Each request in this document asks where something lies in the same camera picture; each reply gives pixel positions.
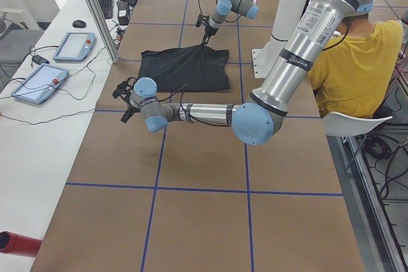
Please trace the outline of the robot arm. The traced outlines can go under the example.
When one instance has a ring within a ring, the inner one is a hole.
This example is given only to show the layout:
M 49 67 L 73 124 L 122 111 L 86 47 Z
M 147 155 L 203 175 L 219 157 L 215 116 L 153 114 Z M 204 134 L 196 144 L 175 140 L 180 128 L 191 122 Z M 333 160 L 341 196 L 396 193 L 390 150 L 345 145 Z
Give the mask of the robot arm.
M 206 45 L 209 39 L 214 36 L 230 12 L 236 13 L 239 17 L 243 16 L 254 19 L 258 14 L 258 0 L 218 0 L 213 14 L 205 16 L 198 15 L 196 26 L 201 24 L 205 26 L 202 45 Z
M 310 0 L 265 80 L 244 104 L 161 104 L 155 81 L 143 77 L 126 95 L 127 110 L 121 120 L 141 113 L 152 132 L 176 120 L 230 126 L 244 143 L 260 145 L 281 128 L 288 101 L 342 19 L 368 13 L 372 5 L 373 0 Z

